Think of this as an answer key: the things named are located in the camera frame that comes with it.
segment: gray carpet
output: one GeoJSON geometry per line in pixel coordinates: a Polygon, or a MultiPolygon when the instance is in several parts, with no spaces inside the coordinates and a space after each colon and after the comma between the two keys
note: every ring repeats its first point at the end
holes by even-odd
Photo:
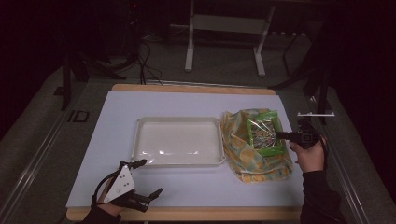
{"type": "MultiPolygon", "coordinates": [[[[159,84],[158,78],[162,84],[184,82],[255,88],[265,88],[289,78],[281,60],[283,49],[290,41],[289,37],[270,35],[265,42],[262,54],[267,72],[265,78],[257,77],[251,48],[254,42],[248,40],[238,45],[233,41],[230,44],[230,41],[213,42],[208,41],[207,38],[197,39],[193,70],[185,73],[184,62],[187,53],[185,33],[177,33],[171,42],[167,43],[158,41],[158,38],[152,35],[146,41],[150,48],[148,65],[152,69],[145,70],[145,77],[150,84],[159,84]]],[[[298,64],[308,47],[309,42],[301,37],[288,54],[291,67],[298,64]]],[[[143,58],[148,55],[148,50],[142,46],[143,58]]],[[[120,61],[117,57],[112,59],[115,63],[120,61]]],[[[86,84],[74,80],[73,102],[67,110],[61,111],[62,98],[53,95],[55,89],[62,83],[61,71],[58,70],[48,78],[40,92],[0,142],[1,207],[4,207],[20,175],[37,151],[46,152],[45,157],[41,158],[40,166],[37,167],[38,173],[32,175],[31,185],[21,195],[17,204],[14,204],[15,209],[10,214],[8,223],[56,223],[59,220],[62,223],[70,223],[63,219],[68,195],[90,143],[106,93],[114,83],[119,83],[117,80],[95,73],[92,73],[92,78],[86,84]],[[68,122],[72,110],[89,111],[90,118],[87,122],[68,122]]],[[[128,77],[122,82],[139,83],[139,72],[138,64],[121,71],[120,75],[128,77]]],[[[284,101],[290,124],[294,129],[296,118],[293,115],[308,107],[301,91],[303,85],[304,82],[300,81],[277,92],[284,101]]],[[[352,185],[340,184],[340,178],[341,181],[344,180],[342,175],[340,177],[338,169],[329,169],[328,178],[331,186],[344,195],[342,208],[348,222],[393,223],[396,220],[395,205],[386,193],[359,135],[333,89],[329,90],[329,103],[336,117],[331,119],[323,131],[332,139],[333,148],[336,150],[335,158],[342,162],[341,168],[345,168],[352,185]],[[350,192],[355,193],[359,200],[350,201],[348,195],[350,192]],[[355,209],[360,204],[363,211],[356,213],[355,209]]],[[[329,163],[330,167],[339,166],[333,157],[329,163]]]]}

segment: white plate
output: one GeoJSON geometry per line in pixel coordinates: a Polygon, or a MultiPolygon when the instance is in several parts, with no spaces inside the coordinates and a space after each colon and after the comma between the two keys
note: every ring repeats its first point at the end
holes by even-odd
{"type": "Polygon", "coordinates": [[[216,118],[144,117],[138,121],[132,161],[146,165],[219,165],[225,160],[216,118]]]}

